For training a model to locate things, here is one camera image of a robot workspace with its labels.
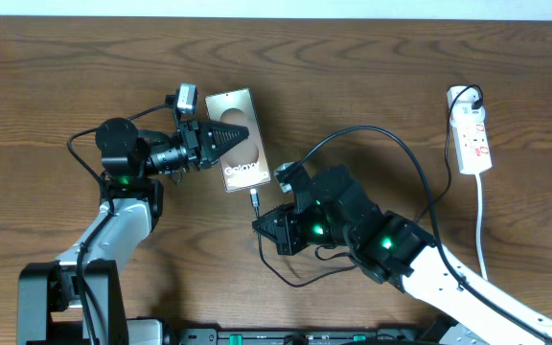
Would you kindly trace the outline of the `gold Galaxy smartphone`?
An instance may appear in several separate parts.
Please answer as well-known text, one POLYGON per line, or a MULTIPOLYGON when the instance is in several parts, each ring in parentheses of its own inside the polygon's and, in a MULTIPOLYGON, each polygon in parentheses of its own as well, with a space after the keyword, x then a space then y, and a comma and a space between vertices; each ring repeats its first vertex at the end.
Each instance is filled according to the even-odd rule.
POLYGON ((252 189, 271 181, 252 95, 248 88, 205 98, 211 120, 247 127, 249 136, 220 158, 225 191, 252 189))

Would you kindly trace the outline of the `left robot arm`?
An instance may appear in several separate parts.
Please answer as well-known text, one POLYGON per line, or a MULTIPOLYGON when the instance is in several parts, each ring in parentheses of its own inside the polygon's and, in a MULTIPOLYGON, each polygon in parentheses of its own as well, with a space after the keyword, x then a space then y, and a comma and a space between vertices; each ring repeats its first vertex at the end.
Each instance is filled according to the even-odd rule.
POLYGON ((158 175, 206 170, 248 139, 245 126, 177 122, 176 132, 140 130, 125 118, 92 129, 104 171, 99 213, 81 237, 47 263, 27 264, 18 279, 19 344, 174 344, 158 318, 126 315, 121 271, 163 212, 158 175))

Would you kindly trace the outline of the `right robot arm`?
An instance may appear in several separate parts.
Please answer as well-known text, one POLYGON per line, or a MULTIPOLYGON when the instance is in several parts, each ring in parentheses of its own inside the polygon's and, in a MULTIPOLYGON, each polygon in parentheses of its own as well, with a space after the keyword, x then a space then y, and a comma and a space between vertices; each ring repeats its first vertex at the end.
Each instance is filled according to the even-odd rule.
POLYGON ((276 175, 293 202, 252 223, 279 254, 346 246, 365 276, 428 303, 488 344, 552 344, 552 319, 477 275, 417 223, 382 211, 346 167, 283 178, 286 170, 276 175))

